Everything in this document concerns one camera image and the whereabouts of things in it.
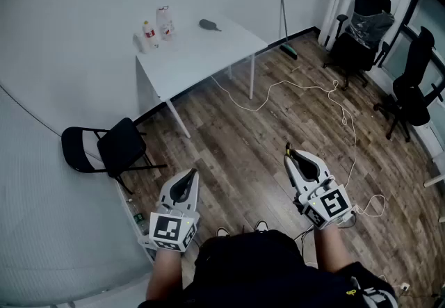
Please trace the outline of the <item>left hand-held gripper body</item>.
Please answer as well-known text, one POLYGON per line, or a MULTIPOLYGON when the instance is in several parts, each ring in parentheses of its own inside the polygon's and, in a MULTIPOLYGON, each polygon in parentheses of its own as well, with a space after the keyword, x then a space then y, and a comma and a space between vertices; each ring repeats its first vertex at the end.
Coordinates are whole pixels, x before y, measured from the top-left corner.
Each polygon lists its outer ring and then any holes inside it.
POLYGON ((197 232, 199 220, 197 211, 160 204, 156 212, 150 213, 148 235, 140 236, 138 243, 152 250, 185 252, 197 232))

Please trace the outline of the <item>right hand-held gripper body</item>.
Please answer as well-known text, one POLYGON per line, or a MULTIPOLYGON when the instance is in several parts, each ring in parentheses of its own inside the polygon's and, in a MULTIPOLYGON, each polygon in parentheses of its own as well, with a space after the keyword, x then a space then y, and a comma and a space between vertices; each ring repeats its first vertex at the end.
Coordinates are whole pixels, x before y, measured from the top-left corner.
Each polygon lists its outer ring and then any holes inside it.
POLYGON ((333 176, 308 193, 297 196, 297 201, 299 212, 317 229, 348 222, 353 216, 346 189, 333 176))

